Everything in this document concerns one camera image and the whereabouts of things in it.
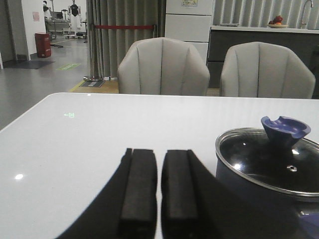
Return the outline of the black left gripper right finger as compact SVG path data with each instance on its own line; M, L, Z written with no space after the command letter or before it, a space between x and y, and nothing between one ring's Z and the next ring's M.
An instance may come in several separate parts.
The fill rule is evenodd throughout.
M240 200L192 150L169 150L161 176L161 226L166 239L247 239Z

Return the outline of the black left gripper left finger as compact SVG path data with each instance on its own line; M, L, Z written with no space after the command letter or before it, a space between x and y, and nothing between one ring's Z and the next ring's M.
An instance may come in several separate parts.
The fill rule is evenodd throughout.
M152 239L157 224L157 163L152 150L128 148L120 165L61 239Z

